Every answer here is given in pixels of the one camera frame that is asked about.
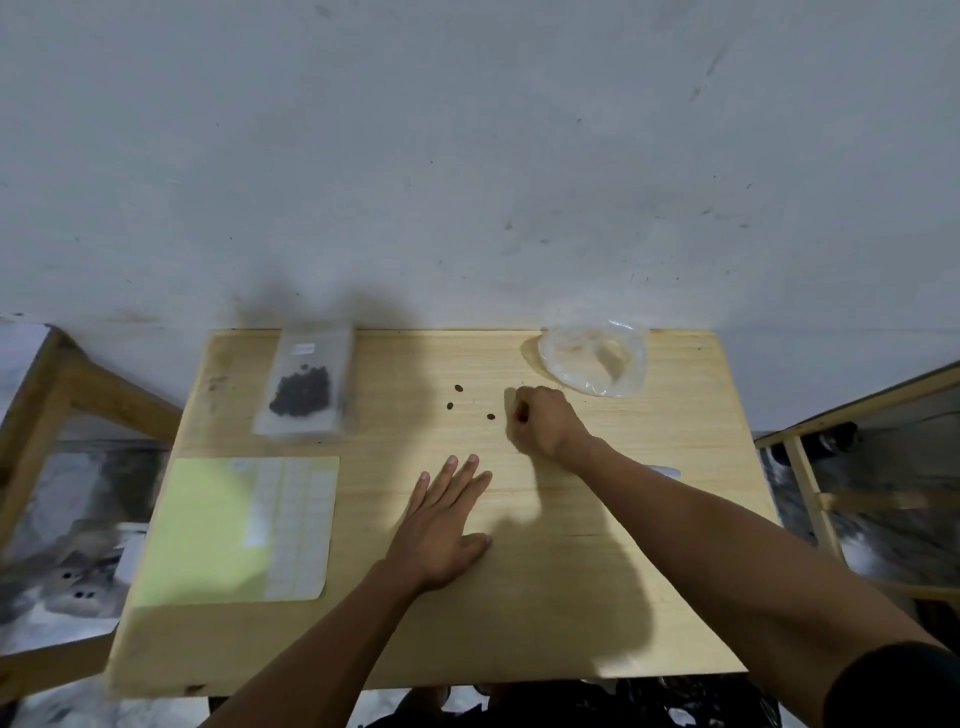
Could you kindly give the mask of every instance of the person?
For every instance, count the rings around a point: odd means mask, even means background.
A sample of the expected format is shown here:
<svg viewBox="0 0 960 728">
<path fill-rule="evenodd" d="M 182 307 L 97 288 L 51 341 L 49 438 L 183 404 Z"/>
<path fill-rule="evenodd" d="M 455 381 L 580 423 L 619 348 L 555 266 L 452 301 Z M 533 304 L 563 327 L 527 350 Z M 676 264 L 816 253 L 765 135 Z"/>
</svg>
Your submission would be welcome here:
<svg viewBox="0 0 960 728">
<path fill-rule="evenodd" d="M 960 658 L 836 560 L 617 452 L 590 435 L 558 390 L 517 390 L 508 431 L 521 451 L 579 476 L 753 679 L 807 725 L 960 724 Z M 432 482 L 423 473 L 383 559 L 204 726 L 346 725 L 414 600 L 445 587 L 491 547 L 489 536 L 463 533 L 492 479 L 478 467 L 471 455 L 458 471 L 451 455 Z M 529 690 L 547 703 L 560 699 L 550 684 L 536 685 Z M 443 697 L 431 704 L 423 690 L 413 691 L 412 710 L 382 720 L 430 725 L 441 717 Z M 518 720 L 517 710 L 507 693 L 502 708 L 461 717 L 491 726 L 530 722 Z M 550 715 L 541 722 L 603 724 L 598 714 L 567 707 Z"/>
</svg>

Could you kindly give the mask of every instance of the person's left hand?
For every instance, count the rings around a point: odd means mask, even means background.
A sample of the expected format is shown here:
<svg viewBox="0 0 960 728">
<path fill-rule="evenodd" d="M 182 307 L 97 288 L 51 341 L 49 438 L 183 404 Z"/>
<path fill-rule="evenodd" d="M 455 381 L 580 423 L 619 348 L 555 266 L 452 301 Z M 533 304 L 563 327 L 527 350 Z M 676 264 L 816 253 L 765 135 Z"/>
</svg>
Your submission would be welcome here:
<svg viewBox="0 0 960 728">
<path fill-rule="evenodd" d="M 479 463 L 480 458 L 471 455 L 454 474 L 457 458 L 450 455 L 432 484 L 430 473 L 421 473 L 414 486 L 384 562 L 410 578 L 416 594 L 445 587 L 491 545 L 485 533 L 464 535 L 473 504 L 493 478 L 489 471 L 473 476 Z"/>
</svg>

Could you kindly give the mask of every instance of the clear plastic bag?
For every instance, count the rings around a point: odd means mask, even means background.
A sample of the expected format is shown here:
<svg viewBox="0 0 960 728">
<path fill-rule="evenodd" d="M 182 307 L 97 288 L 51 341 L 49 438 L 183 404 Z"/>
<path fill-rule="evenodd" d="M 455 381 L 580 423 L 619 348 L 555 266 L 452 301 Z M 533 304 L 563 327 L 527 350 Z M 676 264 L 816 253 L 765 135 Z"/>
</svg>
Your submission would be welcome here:
<svg viewBox="0 0 960 728">
<path fill-rule="evenodd" d="M 540 358 L 560 382 L 597 397 L 629 397 L 643 388 L 647 331 L 616 321 L 549 328 Z"/>
</svg>

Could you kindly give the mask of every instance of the black sleeve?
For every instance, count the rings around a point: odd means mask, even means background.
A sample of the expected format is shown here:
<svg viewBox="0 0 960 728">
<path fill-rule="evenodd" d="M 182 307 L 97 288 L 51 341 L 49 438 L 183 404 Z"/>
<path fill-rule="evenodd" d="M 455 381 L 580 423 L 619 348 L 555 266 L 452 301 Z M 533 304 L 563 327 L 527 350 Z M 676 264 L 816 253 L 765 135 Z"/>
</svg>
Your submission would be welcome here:
<svg viewBox="0 0 960 728">
<path fill-rule="evenodd" d="M 960 725 L 960 657 L 924 643 L 888 644 L 840 673 L 824 728 Z"/>
</svg>

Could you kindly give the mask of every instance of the white wall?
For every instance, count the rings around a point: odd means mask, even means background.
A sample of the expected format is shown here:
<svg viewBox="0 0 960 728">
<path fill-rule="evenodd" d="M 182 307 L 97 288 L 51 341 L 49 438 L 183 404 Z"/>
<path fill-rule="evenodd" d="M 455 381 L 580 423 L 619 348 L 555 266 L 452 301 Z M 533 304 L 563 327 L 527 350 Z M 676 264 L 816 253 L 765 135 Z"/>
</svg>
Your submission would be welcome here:
<svg viewBox="0 0 960 728">
<path fill-rule="evenodd" d="M 960 358 L 960 10 L 0 8 L 0 312 L 182 400 L 204 332 L 724 335 L 751 425 Z"/>
</svg>

